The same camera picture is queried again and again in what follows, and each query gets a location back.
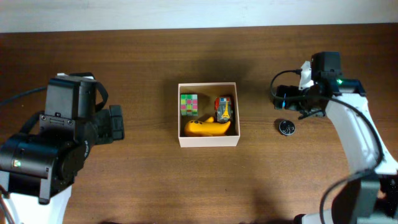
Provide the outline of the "black round tin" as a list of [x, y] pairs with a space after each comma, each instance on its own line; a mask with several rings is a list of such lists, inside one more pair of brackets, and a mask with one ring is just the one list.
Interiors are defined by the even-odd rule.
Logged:
[[279, 132], [284, 136], [291, 136], [295, 133], [295, 125], [290, 120], [283, 120], [278, 126]]

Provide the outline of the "multicoloured puzzle cube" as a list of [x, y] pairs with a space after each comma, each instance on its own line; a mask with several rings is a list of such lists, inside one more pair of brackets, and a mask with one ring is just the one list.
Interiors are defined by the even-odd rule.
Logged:
[[196, 94], [180, 95], [180, 114], [182, 116], [198, 115], [198, 95]]

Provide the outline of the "red grey toy truck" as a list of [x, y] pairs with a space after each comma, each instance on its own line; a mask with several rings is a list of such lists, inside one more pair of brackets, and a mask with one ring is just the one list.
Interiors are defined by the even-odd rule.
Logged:
[[230, 96], [219, 96], [215, 99], [215, 115], [218, 123], [233, 120], [233, 101]]

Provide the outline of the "yellow rubber toy animal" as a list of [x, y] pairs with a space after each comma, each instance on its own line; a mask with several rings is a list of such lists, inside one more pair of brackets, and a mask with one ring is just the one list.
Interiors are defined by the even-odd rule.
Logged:
[[213, 137], [224, 136], [231, 126], [231, 122], [215, 122], [215, 118], [210, 116], [205, 121], [191, 120], [184, 127], [184, 133], [189, 137]]

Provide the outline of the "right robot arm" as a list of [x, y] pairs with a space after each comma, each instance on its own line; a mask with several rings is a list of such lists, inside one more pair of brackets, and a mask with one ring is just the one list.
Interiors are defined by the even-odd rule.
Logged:
[[338, 52], [313, 54], [294, 73], [297, 86], [270, 87], [275, 109], [298, 111], [302, 119], [327, 117], [350, 169], [325, 190], [318, 213], [299, 214], [294, 223], [397, 223], [397, 161], [371, 118], [361, 82], [344, 77]]

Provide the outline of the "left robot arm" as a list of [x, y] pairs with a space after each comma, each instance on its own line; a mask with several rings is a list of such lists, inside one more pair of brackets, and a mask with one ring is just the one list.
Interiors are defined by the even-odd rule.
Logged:
[[124, 139], [121, 106], [88, 73], [49, 80], [45, 109], [1, 145], [6, 223], [62, 223], [75, 177], [93, 146]]

